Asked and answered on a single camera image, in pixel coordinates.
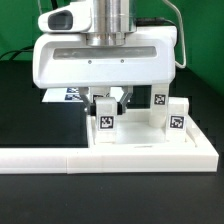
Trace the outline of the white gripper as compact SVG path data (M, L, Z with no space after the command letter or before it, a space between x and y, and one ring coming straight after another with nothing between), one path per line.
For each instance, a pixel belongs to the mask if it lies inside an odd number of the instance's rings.
M135 0L75 0L38 18L33 81L40 88L80 87L89 115L89 87L123 86L124 114L134 85L165 84L175 76L177 28L138 25Z

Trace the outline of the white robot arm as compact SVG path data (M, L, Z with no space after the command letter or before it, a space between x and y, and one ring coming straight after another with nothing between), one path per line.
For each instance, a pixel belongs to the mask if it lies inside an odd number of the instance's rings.
M38 18L33 82L41 89L123 87L122 114L137 85L169 84L175 77L177 28L135 17L135 0L76 0Z

